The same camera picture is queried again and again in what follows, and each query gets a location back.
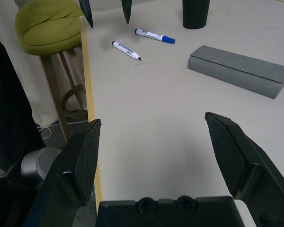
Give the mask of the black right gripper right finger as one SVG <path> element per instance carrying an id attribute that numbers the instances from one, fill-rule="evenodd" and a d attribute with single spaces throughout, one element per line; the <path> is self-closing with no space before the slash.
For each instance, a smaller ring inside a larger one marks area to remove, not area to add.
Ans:
<path id="1" fill-rule="evenodd" d="M 231 119 L 207 112 L 216 161 L 233 199 L 258 227 L 284 227 L 284 177 L 266 152 Z"/>

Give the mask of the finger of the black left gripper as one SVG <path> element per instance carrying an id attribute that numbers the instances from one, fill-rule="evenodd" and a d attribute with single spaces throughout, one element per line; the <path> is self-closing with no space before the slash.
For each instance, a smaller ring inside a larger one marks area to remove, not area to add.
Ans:
<path id="1" fill-rule="evenodd" d="M 126 23 L 129 24 L 132 9 L 132 0 L 121 0 Z"/>
<path id="2" fill-rule="evenodd" d="M 79 3 L 86 20 L 90 27 L 93 28 L 93 18 L 89 0 L 79 0 Z"/>

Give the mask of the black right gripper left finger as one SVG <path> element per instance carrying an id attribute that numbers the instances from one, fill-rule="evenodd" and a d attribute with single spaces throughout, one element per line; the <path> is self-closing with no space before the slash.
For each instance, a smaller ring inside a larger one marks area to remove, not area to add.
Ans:
<path id="1" fill-rule="evenodd" d="M 54 160 L 24 221 L 25 227 L 71 227 L 94 183 L 101 120 L 75 133 Z"/>

